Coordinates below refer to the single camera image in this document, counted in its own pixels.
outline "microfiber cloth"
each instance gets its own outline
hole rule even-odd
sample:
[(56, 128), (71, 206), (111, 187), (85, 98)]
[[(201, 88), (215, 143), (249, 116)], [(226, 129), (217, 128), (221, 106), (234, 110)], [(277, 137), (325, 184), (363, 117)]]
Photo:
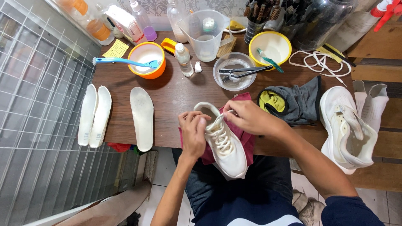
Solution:
[(315, 125), (320, 118), (321, 76), (303, 86), (269, 86), (257, 97), (264, 111), (284, 120), (290, 126)]
[[(245, 92), (242, 94), (239, 94), (238, 96), (232, 98), (233, 101), (247, 101), (247, 100), (251, 100), (251, 96), (250, 93)], [(219, 112), (222, 113), (223, 112), (224, 107), (221, 107), (219, 109)], [(230, 130), (239, 138), (239, 140), (241, 141), (243, 148), (244, 148), (244, 153), (246, 154), (246, 160), (247, 160), (247, 166), (250, 166), (253, 163), (253, 149), (254, 149), (254, 135), (249, 134), (244, 132), (243, 130), (241, 130), (239, 127), (237, 127), (236, 125), (234, 125), (231, 122), (226, 121), (226, 124), (229, 126)], [(180, 143), (181, 143), (181, 147), (183, 148), (183, 137), (181, 134), (181, 128), (178, 128), (179, 132), (180, 132)], [(202, 163), (204, 165), (208, 165), (208, 164), (212, 164), (215, 162), (215, 159), (213, 158), (212, 155), (212, 150), (211, 147), (208, 145), (207, 143), (207, 147), (205, 148), (204, 154), (201, 156), (202, 159)]]

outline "pink towel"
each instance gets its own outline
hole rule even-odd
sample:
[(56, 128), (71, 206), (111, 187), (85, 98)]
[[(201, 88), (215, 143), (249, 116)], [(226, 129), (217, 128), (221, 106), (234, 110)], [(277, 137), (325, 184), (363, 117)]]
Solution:
[[(242, 94), (239, 94), (237, 97), (232, 98), (234, 101), (246, 101), (246, 100), (251, 100), (250, 93), (245, 92)], [(224, 107), (221, 107), (219, 109), (219, 112), (223, 112)], [(244, 153), (246, 154), (246, 160), (247, 160), (247, 166), (251, 165), (253, 163), (253, 149), (254, 149), (254, 135), (249, 134), (241, 130), (239, 127), (234, 125), (231, 122), (226, 121), (226, 124), (229, 126), (230, 130), (239, 138), (241, 141), (243, 148), (244, 148)], [(181, 135), (181, 128), (178, 128), (180, 132), (180, 142), (181, 142), (181, 147), (183, 148), (183, 137)], [(205, 148), (204, 154), (201, 156), (202, 163), (204, 165), (212, 164), (215, 162), (215, 159), (213, 158), (212, 155), (212, 150), (211, 147), (207, 143), (207, 147)]]

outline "hand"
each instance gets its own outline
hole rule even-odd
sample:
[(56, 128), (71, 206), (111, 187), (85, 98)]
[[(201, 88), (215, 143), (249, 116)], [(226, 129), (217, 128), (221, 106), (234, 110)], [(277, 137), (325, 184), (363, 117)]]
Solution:
[[(238, 117), (228, 112), (233, 109)], [(274, 138), (290, 127), (288, 124), (257, 106), (252, 101), (228, 101), (223, 110), (224, 117), (240, 129), (254, 135), (266, 135)]]
[(200, 111), (186, 111), (178, 116), (183, 136), (182, 156), (194, 162), (204, 154), (206, 120), (211, 120), (211, 117)]

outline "person's right hand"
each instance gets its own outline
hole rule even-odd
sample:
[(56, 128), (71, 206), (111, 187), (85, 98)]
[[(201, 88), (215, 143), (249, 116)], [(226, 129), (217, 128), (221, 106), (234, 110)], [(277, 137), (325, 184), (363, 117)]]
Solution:
[[(228, 112), (233, 109), (238, 117)], [(265, 135), (277, 138), (289, 125), (257, 106), (252, 101), (228, 101), (223, 110), (224, 117), (240, 129), (254, 135)]]

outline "blue brush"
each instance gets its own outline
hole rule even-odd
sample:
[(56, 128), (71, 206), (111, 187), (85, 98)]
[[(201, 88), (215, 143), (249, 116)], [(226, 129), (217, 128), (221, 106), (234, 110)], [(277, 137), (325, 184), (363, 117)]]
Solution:
[(92, 60), (92, 63), (95, 64), (102, 64), (102, 63), (113, 63), (113, 62), (119, 62), (119, 63), (126, 63), (126, 64), (132, 64), (135, 66), (140, 66), (140, 67), (147, 67), (147, 68), (153, 68), (157, 69), (159, 67), (159, 64), (161, 63), (161, 60), (152, 60), (148, 63), (138, 63), (132, 60), (127, 60), (123, 58), (94, 58)]
[(283, 70), (281, 67), (279, 67), (279, 65), (277, 65), (277, 63), (275, 63), (275, 61), (269, 59), (268, 57), (264, 57), (263, 56), (263, 51), (260, 48), (257, 48), (257, 54), (262, 57), (266, 62), (272, 64), (272, 66), (274, 66), (280, 73), (283, 73)]

